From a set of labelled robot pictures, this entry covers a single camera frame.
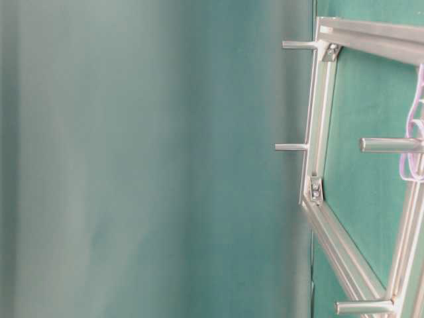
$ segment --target rubber band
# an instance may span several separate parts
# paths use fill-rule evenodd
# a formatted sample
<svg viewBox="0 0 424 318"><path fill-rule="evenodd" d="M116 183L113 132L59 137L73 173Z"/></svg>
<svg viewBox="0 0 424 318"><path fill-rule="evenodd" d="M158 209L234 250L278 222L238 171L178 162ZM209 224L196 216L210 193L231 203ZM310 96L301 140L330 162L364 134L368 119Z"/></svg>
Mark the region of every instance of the rubber band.
<svg viewBox="0 0 424 318"><path fill-rule="evenodd" d="M405 138L413 138L413 128L417 127L421 138L424 138L424 121L421 119L415 119L415 113L417 112L420 103L424 103L422 99L424 87L424 64L419 66L418 77L417 77L417 88L415 90L415 97L412 102L411 109L409 110L406 119L406 132ZM408 161L409 174L405 172L406 159ZM399 174L400 177L405 181L413 182L424 182L424 174L418 173L418 160L417 154L407 153L401 154L399 159Z"/></svg>

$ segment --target metal bar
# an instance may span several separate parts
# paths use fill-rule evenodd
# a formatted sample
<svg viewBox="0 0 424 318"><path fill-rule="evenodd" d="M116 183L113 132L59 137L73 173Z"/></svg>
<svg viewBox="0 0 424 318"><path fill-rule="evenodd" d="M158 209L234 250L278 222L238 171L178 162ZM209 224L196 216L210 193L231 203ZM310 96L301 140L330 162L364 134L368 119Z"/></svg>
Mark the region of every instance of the metal bar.
<svg viewBox="0 0 424 318"><path fill-rule="evenodd" d="M419 156L419 173L424 172L424 156ZM424 185L411 182L405 202L406 233L398 234L392 262L388 295L394 295L397 317L420 318L424 308Z"/></svg>
<svg viewBox="0 0 424 318"><path fill-rule="evenodd" d="M276 150L307 150L307 144L275 144Z"/></svg>
<svg viewBox="0 0 424 318"><path fill-rule="evenodd" d="M321 18L317 18L317 37ZM329 43L321 42L314 54L313 80L311 81L311 98L309 100L306 144L309 145L306 159L303 161L301 195L307 197L309 177L322 177L324 173L325 155L333 100L336 62L323 62L321 57Z"/></svg>
<svg viewBox="0 0 424 318"><path fill-rule="evenodd" d="M335 304L337 315L363 315L370 313L393 313L391 300L381 301L340 301Z"/></svg>
<svg viewBox="0 0 424 318"><path fill-rule="evenodd" d="M281 47L285 49L314 50L317 48L316 42L283 41Z"/></svg>
<svg viewBox="0 0 424 318"><path fill-rule="evenodd" d="M338 18L321 18L319 40L407 64L424 62L424 28Z"/></svg>
<svg viewBox="0 0 424 318"><path fill-rule="evenodd" d="M361 138L362 152L424 152L424 140L420 138Z"/></svg>
<svg viewBox="0 0 424 318"><path fill-rule="evenodd" d="M302 207L346 294L353 300L382 299L383 286L331 208L306 197Z"/></svg>

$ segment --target green wall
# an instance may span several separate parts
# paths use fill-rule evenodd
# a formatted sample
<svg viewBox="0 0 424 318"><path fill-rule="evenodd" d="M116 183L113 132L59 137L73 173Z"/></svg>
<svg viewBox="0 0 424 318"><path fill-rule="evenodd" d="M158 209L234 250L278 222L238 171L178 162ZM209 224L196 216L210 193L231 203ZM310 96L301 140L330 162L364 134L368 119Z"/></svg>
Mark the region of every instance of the green wall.
<svg viewBox="0 0 424 318"><path fill-rule="evenodd" d="M311 8L2 0L0 315L308 317Z"/></svg>
<svg viewBox="0 0 424 318"><path fill-rule="evenodd" d="M317 0L317 15L424 25L422 1ZM337 65L325 166L325 195L386 286L405 191L398 155L361 154L360 137L400 137L415 92L414 67L343 48ZM346 300L321 247L315 245L314 316L336 317Z"/></svg>

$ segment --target metal rod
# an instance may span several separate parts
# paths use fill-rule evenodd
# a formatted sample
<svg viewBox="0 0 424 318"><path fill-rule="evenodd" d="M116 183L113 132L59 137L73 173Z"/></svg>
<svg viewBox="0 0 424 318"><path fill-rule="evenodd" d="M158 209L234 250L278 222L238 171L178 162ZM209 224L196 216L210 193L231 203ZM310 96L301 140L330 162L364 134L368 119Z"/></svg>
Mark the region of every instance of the metal rod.
<svg viewBox="0 0 424 318"><path fill-rule="evenodd" d="M422 160L423 155L419 155L419 160ZM416 188L419 184L415 182L407 182L405 193L405 201L403 202L403 213L399 224L399 231L397 232L396 247L392 259L392 267L386 289L386 298L393 297L399 291L399 283L403 279L403 271L405 267L408 242L413 236L413 217L414 209L417 201Z"/></svg>
<svg viewBox="0 0 424 318"><path fill-rule="evenodd" d="M420 174L424 172L424 155L419 156L417 171ZM423 198L424 184L412 182L405 198L410 208L410 223L403 246L396 250L394 262L400 260L399 270L394 274L394 286L389 286L396 295L396 302L399 303L397 314L401 318L420 318L424 310Z"/></svg>
<svg viewBox="0 0 424 318"><path fill-rule="evenodd" d="M308 149L307 144L275 144L276 150L301 150Z"/></svg>
<svg viewBox="0 0 424 318"><path fill-rule="evenodd" d="M424 140L420 138L361 138L362 152L424 152Z"/></svg>
<svg viewBox="0 0 424 318"><path fill-rule="evenodd" d="M391 300L380 301L340 301L336 302L337 315L366 315L371 313L393 313Z"/></svg>
<svg viewBox="0 0 424 318"><path fill-rule="evenodd" d="M314 50L317 48L316 42L302 42L302 41L283 41L282 48L298 49L298 50Z"/></svg>
<svg viewBox="0 0 424 318"><path fill-rule="evenodd" d="M301 195L308 196L309 176L322 176L324 174L325 157L333 99L333 88L337 62L323 62L319 48L315 51L315 71L312 82L312 98L308 110L308 129L306 141L309 145L306 159L303 161Z"/></svg>

